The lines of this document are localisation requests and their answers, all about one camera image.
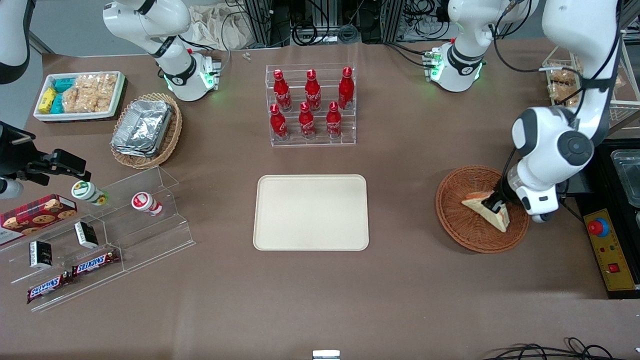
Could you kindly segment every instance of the table surface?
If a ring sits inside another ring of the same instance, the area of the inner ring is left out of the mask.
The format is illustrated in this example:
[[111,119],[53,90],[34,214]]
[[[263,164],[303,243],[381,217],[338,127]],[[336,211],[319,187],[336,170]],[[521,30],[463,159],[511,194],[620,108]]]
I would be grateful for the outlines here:
[[[427,49],[436,43],[414,45]],[[546,40],[505,40],[504,56],[535,67]],[[149,56],[46,55],[45,74],[122,71],[125,103],[168,92]],[[474,86],[452,94],[382,45],[286,47],[234,53],[220,90],[179,102],[180,142],[163,165],[197,245],[44,313],[0,274],[0,357],[12,359],[308,359],[337,348],[344,359],[481,359],[491,349],[576,336],[635,357],[640,303],[606,300],[584,226],[559,210],[531,224],[515,249],[460,247],[440,226],[434,198],[452,169],[502,168],[514,119],[548,104],[543,74],[508,70],[487,54]],[[358,143],[273,149],[265,112],[266,65],[353,61]],[[88,162],[106,186],[136,170],[118,164],[114,122],[41,124],[41,151]],[[258,179],[266,174],[360,174],[367,180],[369,247],[361,252],[261,252],[252,244]],[[26,196],[67,193],[72,178],[26,184]]]

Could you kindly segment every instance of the red button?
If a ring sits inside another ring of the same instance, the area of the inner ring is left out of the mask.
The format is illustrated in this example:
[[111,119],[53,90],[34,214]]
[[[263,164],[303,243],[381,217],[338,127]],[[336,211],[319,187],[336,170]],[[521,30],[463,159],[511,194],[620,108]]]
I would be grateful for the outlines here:
[[599,221],[593,220],[587,224],[587,229],[589,229],[591,234],[600,235],[604,231],[604,226],[602,226],[602,223]]

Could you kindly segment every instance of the aluminum foil container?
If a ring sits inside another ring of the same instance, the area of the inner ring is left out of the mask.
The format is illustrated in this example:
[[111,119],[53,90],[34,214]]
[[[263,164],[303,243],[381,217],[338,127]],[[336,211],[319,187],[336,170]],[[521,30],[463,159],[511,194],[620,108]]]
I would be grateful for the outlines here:
[[157,155],[171,117],[171,105],[164,101],[133,102],[111,139],[118,152],[147,158]]

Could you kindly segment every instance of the power switch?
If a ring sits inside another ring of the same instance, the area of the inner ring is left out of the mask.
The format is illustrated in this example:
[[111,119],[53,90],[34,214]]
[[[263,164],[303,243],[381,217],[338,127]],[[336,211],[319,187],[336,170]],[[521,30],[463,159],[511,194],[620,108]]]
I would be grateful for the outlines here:
[[609,272],[620,272],[620,266],[617,263],[609,264]]

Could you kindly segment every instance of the white bottle with green label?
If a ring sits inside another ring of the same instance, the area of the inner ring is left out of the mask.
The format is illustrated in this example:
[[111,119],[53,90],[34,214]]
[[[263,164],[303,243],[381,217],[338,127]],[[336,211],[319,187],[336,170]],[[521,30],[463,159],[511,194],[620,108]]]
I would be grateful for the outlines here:
[[109,193],[98,189],[88,181],[78,181],[71,188],[71,195],[76,199],[91,202],[93,205],[102,206],[109,200]]

